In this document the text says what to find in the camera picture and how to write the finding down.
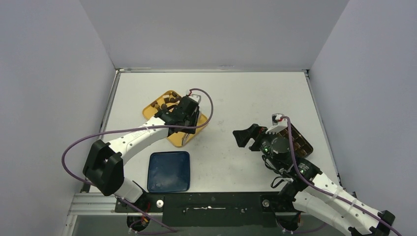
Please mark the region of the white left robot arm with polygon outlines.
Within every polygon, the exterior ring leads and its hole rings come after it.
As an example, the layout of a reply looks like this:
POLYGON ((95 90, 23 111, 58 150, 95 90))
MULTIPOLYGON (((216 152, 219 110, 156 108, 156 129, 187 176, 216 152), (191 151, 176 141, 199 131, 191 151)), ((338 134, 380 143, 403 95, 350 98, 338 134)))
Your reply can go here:
POLYGON ((142 127, 108 142, 97 140, 90 148, 84 176, 105 196, 128 200, 134 211, 147 206, 143 189, 124 176, 124 165, 151 144, 174 133, 194 134, 200 115, 199 102, 182 97, 172 108, 160 109, 142 127))

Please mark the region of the blue chocolate box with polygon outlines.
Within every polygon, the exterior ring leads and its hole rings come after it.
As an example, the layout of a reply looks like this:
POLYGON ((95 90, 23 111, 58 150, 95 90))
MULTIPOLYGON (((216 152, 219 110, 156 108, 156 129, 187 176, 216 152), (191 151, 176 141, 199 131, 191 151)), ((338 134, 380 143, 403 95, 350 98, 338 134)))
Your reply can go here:
MULTIPOLYGON (((294 153, 296 158, 307 158, 312 152, 313 147, 312 145, 304 138, 304 136, 296 129, 294 125, 291 124, 292 130, 292 142, 294 146, 294 153)), ((288 128, 280 131, 278 133, 278 137, 283 138, 284 145, 289 148, 289 133, 288 128)), ((285 159, 292 161, 290 150, 287 151, 285 154, 285 159)))

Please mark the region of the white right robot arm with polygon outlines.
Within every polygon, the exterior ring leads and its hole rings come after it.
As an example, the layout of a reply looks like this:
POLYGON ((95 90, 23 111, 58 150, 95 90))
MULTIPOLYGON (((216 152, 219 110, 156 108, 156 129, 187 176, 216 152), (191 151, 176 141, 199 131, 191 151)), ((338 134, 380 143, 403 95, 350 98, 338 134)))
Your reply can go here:
POLYGON ((395 216, 391 212, 359 201, 307 160, 313 147, 294 126, 275 130, 274 126, 253 124, 233 131, 238 147, 245 147, 252 139, 249 149, 261 152, 265 166, 278 175, 279 182, 272 182, 271 188, 284 184, 269 201, 272 211, 308 213, 346 236, 387 236, 393 232, 395 216))

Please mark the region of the metal tweezers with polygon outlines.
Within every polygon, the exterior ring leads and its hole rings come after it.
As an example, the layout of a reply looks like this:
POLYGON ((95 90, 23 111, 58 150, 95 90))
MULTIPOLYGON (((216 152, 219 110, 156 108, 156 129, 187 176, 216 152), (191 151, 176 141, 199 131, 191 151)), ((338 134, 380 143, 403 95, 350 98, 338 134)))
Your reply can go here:
POLYGON ((192 134, 185 133, 184 136, 181 139, 181 145, 184 146, 188 143, 188 140, 192 137, 192 134))

